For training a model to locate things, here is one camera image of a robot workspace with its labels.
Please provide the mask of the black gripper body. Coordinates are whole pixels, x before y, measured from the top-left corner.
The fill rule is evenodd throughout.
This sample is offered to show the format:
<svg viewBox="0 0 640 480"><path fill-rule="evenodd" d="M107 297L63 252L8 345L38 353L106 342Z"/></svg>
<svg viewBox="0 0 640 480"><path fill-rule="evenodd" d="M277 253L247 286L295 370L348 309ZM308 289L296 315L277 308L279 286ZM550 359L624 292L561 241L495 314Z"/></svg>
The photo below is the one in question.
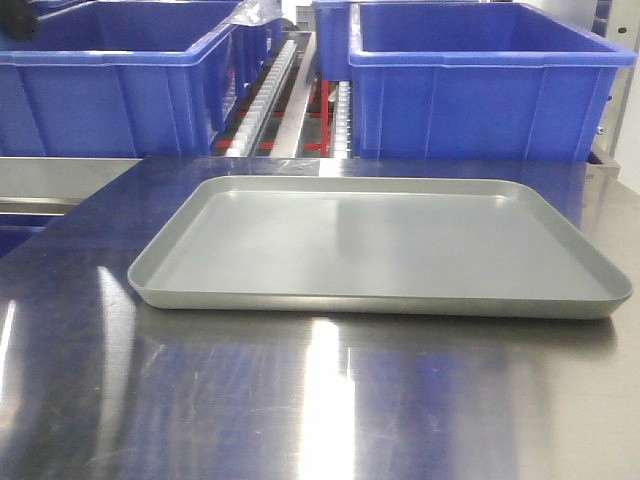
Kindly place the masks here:
<svg viewBox="0 0 640 480"><path fill-rule="evenodd" d="M37 31L37 17L25 0L1 0L1 32L16 41L32 40Z"/></svg>

